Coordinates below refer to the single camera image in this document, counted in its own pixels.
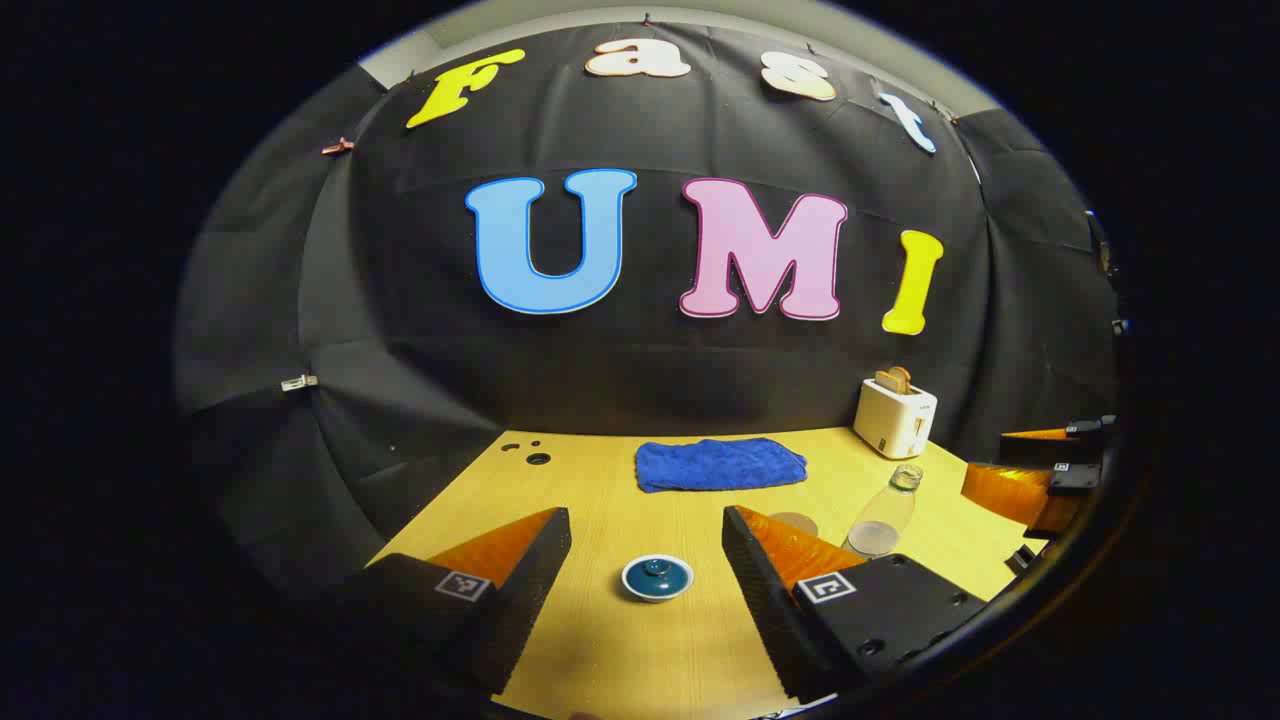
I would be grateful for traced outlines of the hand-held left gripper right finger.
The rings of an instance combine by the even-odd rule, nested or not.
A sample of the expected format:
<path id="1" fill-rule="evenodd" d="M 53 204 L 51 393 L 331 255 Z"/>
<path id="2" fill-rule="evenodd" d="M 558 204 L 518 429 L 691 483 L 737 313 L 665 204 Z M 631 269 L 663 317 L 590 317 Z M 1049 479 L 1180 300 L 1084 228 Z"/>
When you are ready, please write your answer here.
<path id="1" fill-rule="evenodd" d="M 722 547 L 787 696 L 804 702 L 896 673 L 987 605 L 904 553 L 867 560 L 732 505 Z"/>

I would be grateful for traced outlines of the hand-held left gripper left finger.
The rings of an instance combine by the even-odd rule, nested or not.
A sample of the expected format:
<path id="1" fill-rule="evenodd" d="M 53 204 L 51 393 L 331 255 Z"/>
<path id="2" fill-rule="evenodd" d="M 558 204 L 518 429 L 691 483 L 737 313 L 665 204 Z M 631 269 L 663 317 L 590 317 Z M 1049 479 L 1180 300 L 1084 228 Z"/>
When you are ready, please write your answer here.
<path id="1" fill-rule="evenodd" d="M 365 570 L 374 626 L 440 679 L 504 692 L 572 544 L 552 507 L 428 559 L 388 553 Z"/>

